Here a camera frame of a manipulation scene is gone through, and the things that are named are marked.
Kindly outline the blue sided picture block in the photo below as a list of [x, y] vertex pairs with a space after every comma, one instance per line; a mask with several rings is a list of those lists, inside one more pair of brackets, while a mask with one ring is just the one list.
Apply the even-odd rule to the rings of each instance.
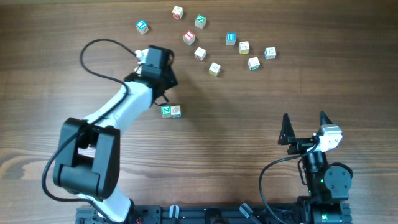
[[171, 117], [173, 118], [181, 118], [182, 117], [182, 111], [181, 111], [181, 107], [180, 105], [175, 105], [175, 106], [171, 106]]

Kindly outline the green Z letter block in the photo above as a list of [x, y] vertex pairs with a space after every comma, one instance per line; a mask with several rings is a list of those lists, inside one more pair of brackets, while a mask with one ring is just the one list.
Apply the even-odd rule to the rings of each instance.
[[161, 115], [163, 118], [171, 117], [171, 106], [170, 105], [163, 105], [161, 106]]

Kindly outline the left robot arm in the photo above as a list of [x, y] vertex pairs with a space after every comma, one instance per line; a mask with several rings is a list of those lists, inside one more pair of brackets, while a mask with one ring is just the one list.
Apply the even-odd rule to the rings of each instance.
[[58, 200], [46, 186], [53, 166], [54, 184], [74, 194], [73, 202], [89, 203], [106, 223], [139, 223], [134, 202], [118, 187], [121, 136], [156, 99], [178, 84], [170, 49], [150, 45], [133, 56], [138, 66], [118, 81], [120, 90], [103, 107], [84, 119], [68, 118], [63, 123], [58, 149], [42, 175], [48, 197]]

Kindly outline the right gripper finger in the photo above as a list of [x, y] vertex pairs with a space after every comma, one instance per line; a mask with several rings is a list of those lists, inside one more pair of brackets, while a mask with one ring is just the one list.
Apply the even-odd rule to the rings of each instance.
[[282, 118], [282, 127], [278, 138], [278, 145], [289, 145], [296, 142], [296, 136], [289, 115], [285, 113]]
[[320, 125], [327, 125], [327, 124], [333, 124], [333, 122], [329, 119], [329, 117], [326, 115], [324, 111], [320, 112]]

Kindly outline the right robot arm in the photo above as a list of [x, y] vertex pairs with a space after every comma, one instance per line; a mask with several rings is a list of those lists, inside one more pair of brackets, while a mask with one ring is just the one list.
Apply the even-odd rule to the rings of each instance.
[[326, 152], [338, 147], [343, 138], [340, 127], [320, 112], [320, 128], [309, 138], [297, 138], [288, 114], [283, 115], [279, 145], [288, 145], [287, 154], [300, 156], [300, 178], [307, 186], [308, 197], [297, 199], [296, 223], [352, 223], [346, 201], [353, 171], [347, 165], [329, 163]]

